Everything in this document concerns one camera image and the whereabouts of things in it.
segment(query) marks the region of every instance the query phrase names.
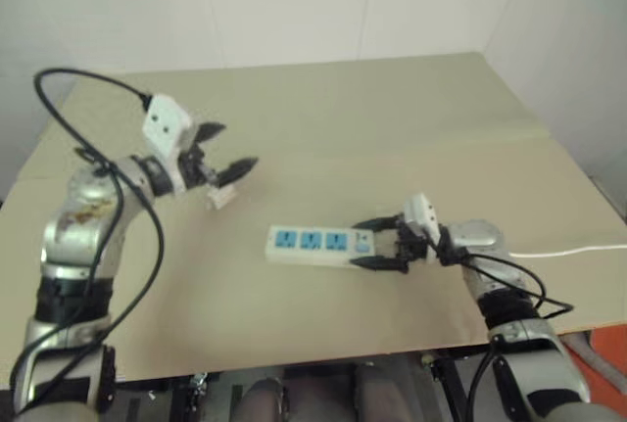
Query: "table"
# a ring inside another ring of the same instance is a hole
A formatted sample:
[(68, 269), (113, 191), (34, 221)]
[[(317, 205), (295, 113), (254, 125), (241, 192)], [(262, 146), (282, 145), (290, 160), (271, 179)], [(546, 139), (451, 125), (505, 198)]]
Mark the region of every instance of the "table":
[[(127, 379), (483, 343), (459, 267), (410, 274), (267, 263), (271, 224), (350, 226), (424, 192), (440, 220), (486, 218), (513, 252), (624, 243), (627, 229), (549, 132), (478, 54), (242, 70), (128, 74), (228, 129), (218, 167), (260, 163), (222, 211), (205, 192), (157, 202), (166, 258), (109, 343)], [(134, 98), (81, 80), (64, 114), (111, 157), (144, 154)], [(6, 382), (34, 311), (43, 227), (81, 161), (57, 125), (41, 137), (0, 212)], [(153, 264), (145, 213), (128, 230), (116, 314)], [(625, 322), (627, 251), (522, 260), (576, 309), (560, 332)]]

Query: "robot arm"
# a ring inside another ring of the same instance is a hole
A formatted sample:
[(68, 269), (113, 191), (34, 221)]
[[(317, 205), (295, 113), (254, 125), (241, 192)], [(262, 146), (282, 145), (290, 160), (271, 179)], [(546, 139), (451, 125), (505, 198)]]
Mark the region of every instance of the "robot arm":
[[(102, 341), (112, 324), (109, 301), (126, 228), (145, 202), (203, 184), (213, 194), (232, 189), (257, 161), (240, 160), (217, 172), (203, 163), (199, 143), (223, 125), (196, 124), (167, 96), (152, 96), (147, 109), (143, 132), (152, 156), (119, 160), (118, 174), (100, 164), (80, 169), (45, 228), (35, 314), (12, 374), (19, 420), (90, 420), (88, 414), (109, 407), (115, 351)], [(68, 371), (78, 355), (79, 363)], [(53, 415), (56, 411), (63, 416)]]
[[(399, 263), (437, 257), (442, 265), (465, 265), (463, 278), (488, 327), (496, 353), (493, 369), (499, 394), (512, 421), (622, 420), (609, 409), (590, 404), (581, 373), (525, 293), (523, 273), (506, 264), (511, 258), (496, 226), (484, 220), (442, 226), (421, 194), (405, 203), (395, 222), (390, 218), (372, 221), (356, 227), (376, 230), (381, 224), (394, 224), (398, 229), (395, 260)], [(407, 230), (414, 235), (412, 243)], [(426, 249), (418, 246), (421, 242)]]

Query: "blue outlet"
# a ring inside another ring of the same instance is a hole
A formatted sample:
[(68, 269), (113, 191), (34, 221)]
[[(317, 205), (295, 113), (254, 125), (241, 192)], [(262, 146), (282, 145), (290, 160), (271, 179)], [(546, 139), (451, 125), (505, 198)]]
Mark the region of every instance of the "blue outlet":
[(296, 231), (279, 231), (276, 233), (277, 248), (293, 248), (296, 246)]
[(347, 242), (345, 233), (326, 233), (325, 244), (329, 251), (346, 251)]
[(320, 249), (322, 247), (322, 233), (303, 231), (301, 233), (301, 249)]

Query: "white cable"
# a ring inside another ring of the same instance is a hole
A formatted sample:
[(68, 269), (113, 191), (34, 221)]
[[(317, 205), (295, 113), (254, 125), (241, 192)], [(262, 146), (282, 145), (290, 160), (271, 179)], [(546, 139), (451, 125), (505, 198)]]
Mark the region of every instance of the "white cable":
[(556, 253), (538, 253), (538, 254), (510, 254), (513, 258), (560, 258), (563, 256), (572, 256), (573, 254), (587, 253), (589, 251), (611, 251), (615, 249), (627, 249), (627, 244), (612, 244), (607, 246), (586, 246), (584, 248), (569, 249), (567, 251), (558, 251)]

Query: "power strip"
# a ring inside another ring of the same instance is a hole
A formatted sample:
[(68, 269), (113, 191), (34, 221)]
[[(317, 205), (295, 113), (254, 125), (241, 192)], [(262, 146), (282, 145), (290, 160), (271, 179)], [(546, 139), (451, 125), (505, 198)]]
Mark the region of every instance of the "power strip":
[(265, 242), (270, 262), (359, 268), (351, 259), (367, 256), (375, 256), (367, 229), (271, 226)]

